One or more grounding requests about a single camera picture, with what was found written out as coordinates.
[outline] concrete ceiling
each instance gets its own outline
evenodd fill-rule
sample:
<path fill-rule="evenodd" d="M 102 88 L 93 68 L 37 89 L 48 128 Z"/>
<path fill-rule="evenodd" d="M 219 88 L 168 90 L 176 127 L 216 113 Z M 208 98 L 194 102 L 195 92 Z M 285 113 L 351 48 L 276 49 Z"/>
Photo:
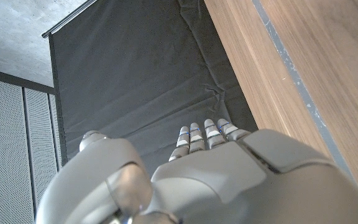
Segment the concrete ceiling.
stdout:
<path fill-rule="evenodd" d="M 86 0 L 0 0 L 0 72 L 53 86 L 41 34 Z"/>

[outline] black curtain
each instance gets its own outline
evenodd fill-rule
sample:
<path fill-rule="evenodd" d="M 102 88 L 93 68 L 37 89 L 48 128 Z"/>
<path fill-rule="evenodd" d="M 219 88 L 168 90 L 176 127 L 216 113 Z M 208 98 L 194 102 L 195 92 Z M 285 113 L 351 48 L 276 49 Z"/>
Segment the black curtain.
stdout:
<path fill-rule="evenodd" d="M 257 130 L 203 1 L 98 0 L 50 38 L 68 159 L 96 129 L 130 140 L 151 175 L 182 126 Z"/>

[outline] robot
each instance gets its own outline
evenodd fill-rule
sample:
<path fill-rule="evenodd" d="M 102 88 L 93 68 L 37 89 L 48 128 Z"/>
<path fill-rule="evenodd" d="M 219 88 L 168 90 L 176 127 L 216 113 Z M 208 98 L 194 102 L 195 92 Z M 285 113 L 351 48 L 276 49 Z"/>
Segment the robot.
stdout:
<path fill-rule="evenodd" d="M 358 189 L 284 134 L 225 119 L 181 128 L 150 179 L 125 139 L 87 132 L 40 202 L 43 223 L 358 223 Z"/>

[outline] robot finger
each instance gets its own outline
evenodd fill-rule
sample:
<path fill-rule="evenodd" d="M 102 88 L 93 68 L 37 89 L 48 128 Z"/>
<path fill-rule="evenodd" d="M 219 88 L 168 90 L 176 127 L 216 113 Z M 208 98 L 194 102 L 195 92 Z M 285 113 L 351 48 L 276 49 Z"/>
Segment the robot finger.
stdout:
<path fill-rule="evenodd" d="M 190 153 L 205 150 L 205 143 L 197 123 L 190 125 Z"/>
<path fill-rule="evenodd" d="M 228 141 L 236 141 L 248 134 L 250 132 L 238 129 L 236 126 L 226 121 L 225 119 L 219 119 L 218 121 L 219 129 L 221 133 Z"/>
<path fill-rule="evenodd" d="M 169 162 L 178 158 L 181 158 L 189 154 L 190 136 L 189 128 L 184 126 L 181 127 L 179 132 L 179 138 L 177 141 L 177 148 L 172 152 Z"/>
<path fill-rule="evenodd" d="M 210 149 L 226 142 L 211 119 L 205 120 L 204 127 L 206 132 L 206 139 Z"/>

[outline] perforated metal panel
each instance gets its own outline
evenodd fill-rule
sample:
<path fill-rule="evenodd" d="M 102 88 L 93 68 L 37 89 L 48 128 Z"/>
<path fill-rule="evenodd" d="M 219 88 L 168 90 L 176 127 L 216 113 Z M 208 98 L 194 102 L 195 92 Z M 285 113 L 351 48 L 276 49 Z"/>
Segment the perforated metal panel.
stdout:
<path fill-rule="evenodd" d="M 60 138 L 59 138 L 59 129 L 57 125 L 57 111 L 56 111 L 56 100 L 55 96 L 49 94 L 50 100 L 50 109 L 52 112 L 52 124 L 53 124 L 53 136 L 55 137 L 56 142 L 56 154 L 58 158 L 59 168 L 62 168 L 62 152 L 60 151 Z"/>
<path fill-rule="evenodd" d="M 35 201 L 38 205 L 57 173 L 47 93 L 25 89 Z"/>
<path fill-rule="evenodd" d="M 33 223 L 22 88 L 0 82 L 0 223 Z"/>

